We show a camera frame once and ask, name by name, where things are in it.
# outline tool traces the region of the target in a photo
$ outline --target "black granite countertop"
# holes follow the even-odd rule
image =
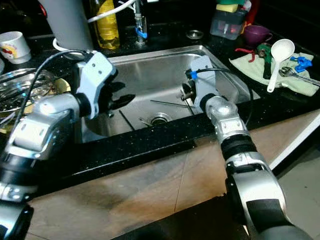
[[[312,97],[295,93],[287,88],[276,88],[273,93],[268,93],[267,86],[248,78],[233,67],[229,59],[243,55],[243,53],[234,52],[235,48],[244,47],[242,37],[237,40],[228,40],[205,33],[201,40],[194,41],[186,37],[188,29],[190,26],[178,23],[169,26],[151,26],[147,44],[138,46],[135,43],[135,37],[131,34],[133,29],[128,28],[126,34],[122,36],[120,49],[103,53],[108,57],[115,57],[192,45],[205,46],[260,96],[260,99],[253,101],[253,113],[248,123],[250,130],[320,108],[319,91]],[[29,39],[33,58],[20,65],[7,64],[5,71],[39,66],[46,57],[55,52],[51,48],[52,39],[52,37]],[[295,52],[312,54],[301,46],[296,46]],[[60,58],[47,69],[61,76],[68,73],[73,64],[72,61]],[[313,67],[308,68],[311,77],[320,79],[319,66],[319,58],[315,56]],[[247,119],[250,103],[239,104],[238,111],[244,120]],[[39,186],[38,194],[50,193],[190,149],[195,146],[193,140],[213,133],[214,127],[209,119],[204,114],[198,114],[84,143],[81,146],[70,142],[54,157],[54,160],[47,162],[48,171]]]

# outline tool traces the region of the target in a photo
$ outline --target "white tile floor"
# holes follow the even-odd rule
[[[320,240],[320,149],[313,147],[279,180],[292,222]]]

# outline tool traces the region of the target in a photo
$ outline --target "green sponge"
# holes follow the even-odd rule
[[[240,4],[240,5],[243,5],[243,4],[245,4],[245,0],[216,0],[216,2],[218,4],[223,4],[223,5],[226,5],[226,4]]]
[[[238,4],[217,4],[215,9],[229,13],[235,13],[238,9]]]

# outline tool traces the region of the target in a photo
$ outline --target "kitchen towel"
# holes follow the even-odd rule
[[[306,53],[294,53],[292,56],[295,58],[305,57],[310,61],[312,61],[312,59],[314,58],[314,56]],[[258,55],[255,55],[255,60],[253,62],[248,62],[251,58],[252,58],[252,55],[247,54],[245,56],[236,58],[234,60],[229,59],[229,61],[230,63],[232,63],[232,65],[234,65],[238,70],[243,72],[249,78],[255,81],[258,81],[259,83],[262,83],[264,85],[268,85],[270,80],[263,78],[263,74],[265,70],[264,58],[260,58]],[[289,59],[287,59],[280,64],[280,69],[282,67],[290,67],[295,71],[295,66],[297,65],[298,63],[296,61],[290,61]],[[273,71],[274,68],[275,68],[275,61],[274,59],[272,59],[271,72]],[[299,75],[310,78],[309,72],[307,70],[299,73]],[[294,77],[294,76],[284,77],[284,76],[280,76],[279,73],[277,76],[275,87],[289,88],[296,93],[303,94],[309,97],[314,95],[316,91],[319,89],[318,86],[305,82],[297,77]]]

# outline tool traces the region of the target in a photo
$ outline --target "white measuring spoon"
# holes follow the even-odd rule
[[[276,86],[280,63],[290,58],[295,52],[295,44],[289,39],[281,39],[276,41],[271,47],[271,54],[275,61],[274,70],[272,72],[267,91],[272,93]]]

